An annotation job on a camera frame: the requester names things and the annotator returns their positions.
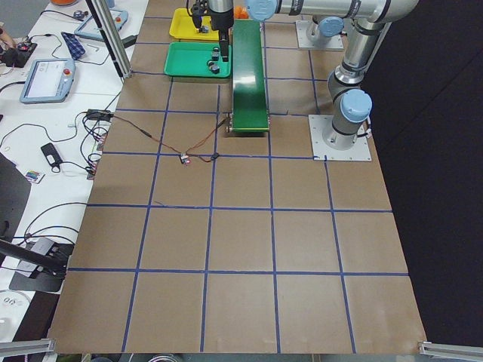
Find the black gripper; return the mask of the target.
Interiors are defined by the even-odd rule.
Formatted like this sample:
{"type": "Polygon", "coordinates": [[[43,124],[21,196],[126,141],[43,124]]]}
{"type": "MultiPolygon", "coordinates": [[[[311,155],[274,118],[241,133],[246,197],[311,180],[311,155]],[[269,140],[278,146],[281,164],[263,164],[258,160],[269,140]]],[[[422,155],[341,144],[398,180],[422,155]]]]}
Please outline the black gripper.
{"type": "Polygon", "coordinates": [[[211,28],[219,32],[220,56],[223,62],[229,61],[229,29],[234,24],[233,8],[225,11],[209,9],[211,16],[211,28]]]}

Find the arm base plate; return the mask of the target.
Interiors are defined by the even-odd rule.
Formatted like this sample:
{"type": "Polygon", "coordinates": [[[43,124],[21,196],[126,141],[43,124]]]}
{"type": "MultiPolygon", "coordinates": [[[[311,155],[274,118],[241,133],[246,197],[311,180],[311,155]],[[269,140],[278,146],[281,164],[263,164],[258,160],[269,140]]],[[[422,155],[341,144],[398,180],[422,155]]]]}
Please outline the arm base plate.
{"type": "Polygon", "coordinates": [[[340,33],[344,22],[339,17],[326,17],[318,23],[313,20],[296,22],[298,48],[320,51],[342,51],[340,33]]]}
{"type": "Polygon", "coordinates": [[[312,158],[318,161],[371,161],[364,127],[357,133],[342,135],[333,129],[333,115],[309,115],[312,158]]]}

